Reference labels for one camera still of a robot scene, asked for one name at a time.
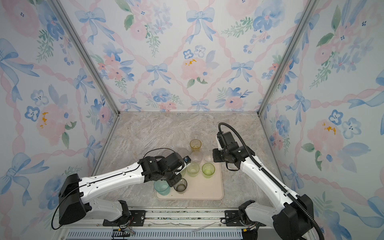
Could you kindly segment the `teal textured tumbler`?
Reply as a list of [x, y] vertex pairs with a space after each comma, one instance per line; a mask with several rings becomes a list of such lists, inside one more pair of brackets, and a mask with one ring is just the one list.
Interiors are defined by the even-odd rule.
[[170, 193], [170, 186], [165, 180], [158, 180], [154, 182], [155, 191], [161, 196], [166, 196]]

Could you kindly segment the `dark grey glass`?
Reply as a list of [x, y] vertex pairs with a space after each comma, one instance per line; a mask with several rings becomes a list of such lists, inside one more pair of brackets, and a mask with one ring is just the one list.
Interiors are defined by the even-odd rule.
[[188, 182], [186, 179], [182, 178], [177, 184], [173, 186], [173, 188], [179, 194], [184, 193], [188, 188]]

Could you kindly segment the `light green textured tumbler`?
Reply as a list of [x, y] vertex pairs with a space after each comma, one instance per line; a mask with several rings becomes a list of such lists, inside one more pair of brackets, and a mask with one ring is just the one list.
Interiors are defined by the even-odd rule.
[[190, 177], [196, 177], [198, 175], [199, 171], [200, 171], [200, 165], [196, 162], [191, 162], [187, 166], [187, 174]]
[[184, 167], [184, 168], [181, 170], [180, 174], [181, 174], [182, 177], [184, 177], [184, 176], [186, 175], [186, 173], [187, 173], [187, 167]]

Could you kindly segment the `bright green smooth tumbler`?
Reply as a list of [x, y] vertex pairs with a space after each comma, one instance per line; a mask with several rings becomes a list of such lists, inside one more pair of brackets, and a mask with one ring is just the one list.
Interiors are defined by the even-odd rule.
[[203, 176], [209, 179], [215, 174], [216, 168], [212, 163], [205, 163], [202, 166], [202, 172], [203, 172]]

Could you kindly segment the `frosted clear tumbler back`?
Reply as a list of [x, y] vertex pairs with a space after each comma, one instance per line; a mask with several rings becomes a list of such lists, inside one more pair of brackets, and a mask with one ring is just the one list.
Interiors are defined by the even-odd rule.
[[203, 153], [200, 151], [194, 151], [190, 154], [192, 162], [200, 163], [203, 160]]

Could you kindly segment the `yellow glass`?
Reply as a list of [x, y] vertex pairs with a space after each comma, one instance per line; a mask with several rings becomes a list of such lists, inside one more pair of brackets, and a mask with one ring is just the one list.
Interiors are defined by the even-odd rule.
[[190, 141], [190, 148], [192, 152], [199, 152], [202, 149], [202, 142], [199, 139], [192, 139]]

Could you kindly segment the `small clear glass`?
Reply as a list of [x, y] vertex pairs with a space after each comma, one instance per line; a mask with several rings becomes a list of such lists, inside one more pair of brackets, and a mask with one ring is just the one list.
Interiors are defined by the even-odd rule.
[[191, 137], [192, 137], [192, 139], [200, 140], [201, 139], [201, 133], [197, 132], [197, 131], [194, 131], [194, 132], [191, 133]]

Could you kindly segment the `clear smooth tall tumbler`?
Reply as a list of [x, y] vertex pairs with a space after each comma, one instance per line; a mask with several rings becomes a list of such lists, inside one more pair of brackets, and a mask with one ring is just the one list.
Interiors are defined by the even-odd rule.
[[188, 149], [185, 149], [185, 148], [179, 148], [177, 150], [177, 153], [182, 157], [182, 158], [185, 158], [186, 156], [188, 156], [190, 154], [190, 151]]

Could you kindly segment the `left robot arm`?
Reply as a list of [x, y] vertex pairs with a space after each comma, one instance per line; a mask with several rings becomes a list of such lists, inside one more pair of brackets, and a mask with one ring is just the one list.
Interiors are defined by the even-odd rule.
[[99, 197], [124, 187], [147, 182], [165, 181], [169, 187], [181, 179], [181, 172], [191, 163], [191, 158], [173, 152], [167, 157], [145, 156], [138, 162], [106, 174], [80, 178], [68, 176], [59, 192], [59, 225], [70, 225], [82, 219], [102, 219], [107, 227], [120, 227], [132, 221], [126, 201], [101, 200]]

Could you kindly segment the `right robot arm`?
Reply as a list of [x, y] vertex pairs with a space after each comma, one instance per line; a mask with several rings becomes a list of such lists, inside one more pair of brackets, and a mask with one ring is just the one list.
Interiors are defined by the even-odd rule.
[[307, 195], [299, 196], [285, 186], [244, 142], [239, 145], [232, 133], [219, 131], [217, 142], [218, 147], [213, 149], [214, 162], [234, 165], [249, 176], [273, 204], [267, 207], [251, 200], [239, 206], [244, 224], [261, 223], [272, 227], [282, 240], [299, 240], [310, 230], [319, 229], [313, 201]]

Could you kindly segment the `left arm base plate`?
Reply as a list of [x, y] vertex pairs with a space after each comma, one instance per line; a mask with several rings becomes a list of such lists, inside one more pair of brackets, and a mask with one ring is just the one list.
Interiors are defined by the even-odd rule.
[[146, 218], [145, 210], [133, 210], [123, 213], [123, 215], [115, 221], [103, 221], [103, 227], [142, 227]]

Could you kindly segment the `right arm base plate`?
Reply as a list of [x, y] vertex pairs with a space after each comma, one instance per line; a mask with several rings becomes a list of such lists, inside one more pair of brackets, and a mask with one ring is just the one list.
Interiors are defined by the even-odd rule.
[[266, 226], [262, 223], [249, 220], [245, 214], [240, 213], [239, 210], [226, 210], [225, 216], [221, 219], [221, 223], [227, 227], [252, 228]]

